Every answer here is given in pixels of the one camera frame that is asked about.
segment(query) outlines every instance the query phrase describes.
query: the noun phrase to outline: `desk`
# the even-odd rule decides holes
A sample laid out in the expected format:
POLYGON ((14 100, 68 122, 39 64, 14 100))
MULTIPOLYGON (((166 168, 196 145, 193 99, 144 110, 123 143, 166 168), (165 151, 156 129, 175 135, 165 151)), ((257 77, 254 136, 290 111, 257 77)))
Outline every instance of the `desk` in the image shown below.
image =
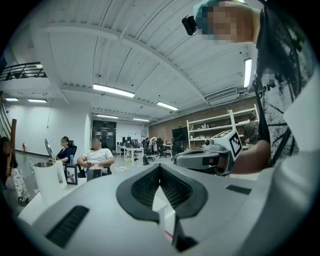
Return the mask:
POLYGON ((170 147, 170 154, 172 159, 172 144, 163 144, 164 147, 170 147))
POLYGON ((142 157, 141 158, 144 157, 144 148, 143 147, 133 148, 133 147, 120 146, 120 145, 116 145, 116 147, 117 147, 117 149, 119 148, 119 150, 117 150, 118 153, 121 153, 121 149, 123 149, 123 153, 124 153, 123 154, 123 160, 124 161, 126 161, 126 151, 131 151, 132 167, 135 167, 135 158, 134 158, 134 152, 135 151, 141 151, 142 152, 142 157))
MULTIPOLYGON (((87 182, 87 178, 79 178, 78 185, 66 185, 65 189, 63 189, 63 195, 61 198, 68 195, 70 192, 74 191, 75 189, 79 188, 81 185, 87 182)), ((41 214, 43 214, 46 209, 48 209, 50 205, 45 204, 44 200, 41 197, 40 192, 27 204, 26 207, 22 210, 19 214, 18 218, 24 220, 29 225, 32 225, 37 218, 41 214)))

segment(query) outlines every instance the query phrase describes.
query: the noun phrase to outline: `ceiling light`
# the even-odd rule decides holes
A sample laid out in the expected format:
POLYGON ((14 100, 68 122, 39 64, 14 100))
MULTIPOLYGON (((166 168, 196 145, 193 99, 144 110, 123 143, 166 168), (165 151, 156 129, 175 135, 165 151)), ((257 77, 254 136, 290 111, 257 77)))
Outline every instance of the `ceiling light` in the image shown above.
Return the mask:
POLYGON ((133 98, 135 96, 135 94, 132 93, 132 92, 128 92, 128 91, 125 91, 125 90, 119 90, 119 89, 115 89, 113 87, 108 87, 108 86, 104 86, 104 85, 94 84, 93 85, 93 89, 99 90, 99 91, 108 92, 108 93, 112 93, 112 94, 119 94, 119 95, 127 96, 127 97, 130 97, 130 98, 133 98))
POLYGON ((248 58, 244 61, 245 73, 244 73, 244 84, 243 87, 248 87, 250 83, 250 76, 251 76, 251 68, 252 68, 252 59, 248 58))
POLYGON ((18 101, 17 98, 6 98, 5 100, 8 102, 17 102, 18 101))
POLYGON ((39 102, 39 103, 47 103, 46 99, 28 99, 30 102, 39 102))
POLYGON ((179 108, 176 108, 176 107, 174 107, 174 106, 170 106, 170 105, 164 104, 164 103, 162 103, 162 102, 160 102, 160 101, 157 103, 157 105, 162 106, 162 107, 165 107, 165 108, 167 108, 167 109, 174 110, 174 111, 177 111, 177 110, 179 109, 179 108))
POLYGON ((101 117, 101 118, 119 118, 117 116, 111 116, 111 115, 104 115, 104 114, 97 114, 97 117, 101 117))
POLYGON ((133 120, 137 120, 137 121, 143 121, 143 122, 150 122, 150 120, 139 119, 139 118, 134 118, 133 120))

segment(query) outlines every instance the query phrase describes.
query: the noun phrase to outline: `white t-shirt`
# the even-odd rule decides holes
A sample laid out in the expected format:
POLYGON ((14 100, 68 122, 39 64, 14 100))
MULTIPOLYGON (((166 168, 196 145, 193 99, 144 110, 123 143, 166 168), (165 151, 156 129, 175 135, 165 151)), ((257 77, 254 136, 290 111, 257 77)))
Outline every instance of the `white t-shirt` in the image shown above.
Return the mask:
POLYGON ((87 162, 93 164, 114 157, 108 148, 101 148, 100 150, 90 150, 89 152, 84 153, 83 155, 86 157, 87 162))

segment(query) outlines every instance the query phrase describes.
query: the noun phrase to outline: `man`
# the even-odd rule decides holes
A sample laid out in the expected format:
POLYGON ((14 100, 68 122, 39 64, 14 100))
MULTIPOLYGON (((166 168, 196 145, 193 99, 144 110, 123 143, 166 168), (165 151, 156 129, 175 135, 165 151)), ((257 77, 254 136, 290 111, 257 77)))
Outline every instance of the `man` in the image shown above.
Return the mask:
POLYGON ((83 154, 77 159, 77 163, 85 168, 89 168, 94 165, 103 167, 106 165, 112 165, 115 163, 114 156, 108 148, 102 148, 102 139, 95 137, 92 140, 92 150, 83 154))
MULTIPOLYGON (((254 9, 241 0, 206 0, 194 7, 200 32, 218 40, 251 42, 258 49, 252 80, 260 110, 257 144, 243 151, 233 173, 250 174, 280 163, 299 149, 283 113, 313 75, 317 61, 299 26, 285 13, 254 9)), ((224 168, 221 159, 218 167, 224 168)))
POLYGON ((258 123, 255 122, 256 117, 253 113, 249 115, 249 122, 244 126, 244 135, 247 139, 244 141, 249 149, 257 144, 258 123))

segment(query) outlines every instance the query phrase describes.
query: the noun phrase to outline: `picture frame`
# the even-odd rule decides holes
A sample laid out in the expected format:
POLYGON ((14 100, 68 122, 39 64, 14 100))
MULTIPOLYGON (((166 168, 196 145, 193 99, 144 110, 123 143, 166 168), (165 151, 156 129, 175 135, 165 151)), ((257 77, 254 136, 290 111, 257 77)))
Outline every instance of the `picture frame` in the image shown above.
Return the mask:
POLYGON ((78 185, 78 169, 77 166, 65 165, 64 176, 67 184, 78 185))

